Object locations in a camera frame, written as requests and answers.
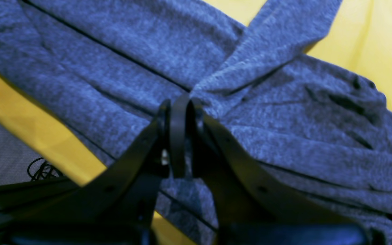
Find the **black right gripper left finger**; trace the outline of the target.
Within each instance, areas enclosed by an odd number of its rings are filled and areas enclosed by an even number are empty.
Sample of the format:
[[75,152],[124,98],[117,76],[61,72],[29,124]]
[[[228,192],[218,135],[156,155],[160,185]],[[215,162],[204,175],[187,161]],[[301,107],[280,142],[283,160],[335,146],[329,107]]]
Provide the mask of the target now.
[[173,171],[169,99],[126,152],[83,188],[20,219],[19,227],[149,226],[160,183]]

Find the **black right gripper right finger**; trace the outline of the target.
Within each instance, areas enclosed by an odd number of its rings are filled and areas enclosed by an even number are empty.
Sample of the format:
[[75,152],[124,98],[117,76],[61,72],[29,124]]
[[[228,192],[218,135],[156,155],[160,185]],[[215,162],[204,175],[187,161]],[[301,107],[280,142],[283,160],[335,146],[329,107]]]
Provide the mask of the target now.
[[187,141],[193,177],[202,179],[210,189],[221,227],[345,227],[353,223],[269,175],[229,130],[206,115],[199,99],[180,96],[173,104],[175,177],[186,173]]

